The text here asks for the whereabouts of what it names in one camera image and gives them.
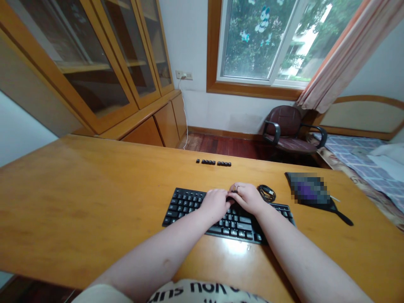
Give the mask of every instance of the wooden floor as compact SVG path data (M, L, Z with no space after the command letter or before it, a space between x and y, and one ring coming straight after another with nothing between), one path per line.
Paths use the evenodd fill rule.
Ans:
M184 146L185 141L186 136L182 139L180 146ZM295 157L285 153L279 154L264 141L250 141L190 133L185 149L249 159L275 162L282 161L290 164L319 167L311 156ZM0 302L69 303L73 301L80 292L80 290L64 288L18 276L0 292Z

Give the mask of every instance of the bed headboard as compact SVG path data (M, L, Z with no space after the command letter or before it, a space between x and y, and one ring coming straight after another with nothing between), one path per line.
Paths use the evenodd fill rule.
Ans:
M340 97L313 125L331 134L391 140L404 127L404 102L373 95Z

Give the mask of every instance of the glass door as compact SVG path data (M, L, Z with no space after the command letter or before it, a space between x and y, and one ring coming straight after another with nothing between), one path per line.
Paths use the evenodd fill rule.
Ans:
M174 89L171 79L171 67L168 59L167 44L164 36L164 27L161 22L160 7L157 0L137 0L139 12L143 15L145 32L149 46L151 46L152 59L159 81L162 95Z
M50 71L45 77L96 133L138 111L106 37L100 37L89 21L82 5L85 0L7 2L37 42L33 45L20 39L19 46L25 48L28 56L46 52L47 56L33 59L35 65L41 71ZM26 30L19 27L18 17L6 26L16 32L13 37L17 31ZM43 51L38 52L37 44ZM58 81L60 73L51 69L54 65L49 60L63 74L63 81Z
M160 98L146 37L136 6L130 0L93 0L92 4L139 108Z

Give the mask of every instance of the brown leather chair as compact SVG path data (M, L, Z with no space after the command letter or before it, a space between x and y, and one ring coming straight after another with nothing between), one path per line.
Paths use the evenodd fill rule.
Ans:
M307 126L321 132L320 144L315 146L297 138L300 128ZM264 140L277 149L298 154L315 154L327 141L327 131L319 126L302 123L302 116L295 108L287 105L275 107L265 120Z

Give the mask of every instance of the black keyboard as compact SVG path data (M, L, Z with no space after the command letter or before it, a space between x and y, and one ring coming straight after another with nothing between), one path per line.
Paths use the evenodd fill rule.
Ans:
M183 216L197 210L205 198L206 192L176 188L165 215L163 226L169 226ZM268 203L296 226L289 206ZM227 214L206 232L208 235L237 239L239 241L267 244L265 236L256 218L234 203Z

